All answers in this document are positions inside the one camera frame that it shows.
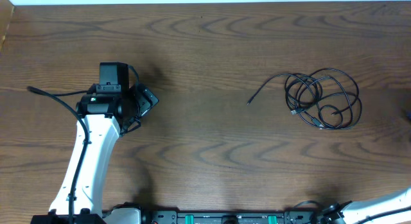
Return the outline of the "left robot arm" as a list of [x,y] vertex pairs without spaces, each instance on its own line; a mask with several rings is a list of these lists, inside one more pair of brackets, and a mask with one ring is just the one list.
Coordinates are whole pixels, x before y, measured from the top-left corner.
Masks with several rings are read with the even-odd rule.
[[140,207],[124,203],[105,212],[103,188],[117,140],[141,126],[141,118],[158,104],[142,83],[129,84],[136,70],[121,62],[102,62],[99,82],[81,92],[75,108],[35,87],[30,92],[47,96],[70,111],[77,120],[76,140],[66,175],[47,214],[34,215],[32,223],[148,223]]

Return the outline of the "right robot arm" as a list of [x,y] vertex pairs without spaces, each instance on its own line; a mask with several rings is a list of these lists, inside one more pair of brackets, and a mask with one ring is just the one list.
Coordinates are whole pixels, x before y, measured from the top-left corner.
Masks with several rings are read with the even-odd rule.
[[410,188],[367,201],[336,204],[317,215],[320,224],[391,224],[410,221]]

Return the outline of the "wooden board at left edge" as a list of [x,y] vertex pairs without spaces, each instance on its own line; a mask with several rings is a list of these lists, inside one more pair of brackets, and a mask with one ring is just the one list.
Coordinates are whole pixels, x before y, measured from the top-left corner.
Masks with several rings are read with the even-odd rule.
[[9,0],[1,0],[0,4],[0,45],[4,46],[6,34],[13,17],[15,6]]

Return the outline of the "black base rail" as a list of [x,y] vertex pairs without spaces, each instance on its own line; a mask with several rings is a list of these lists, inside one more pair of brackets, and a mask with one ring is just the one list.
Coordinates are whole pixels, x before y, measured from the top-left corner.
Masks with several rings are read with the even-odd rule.
[[180,210],[177,207],[149,206],[125,202],[103,211],[106,223],[115,223],[113,214],[125,209],[137,209],[140,223],[149,224],[313,224],[317,214],[311,208],[290,208],[286,210]]

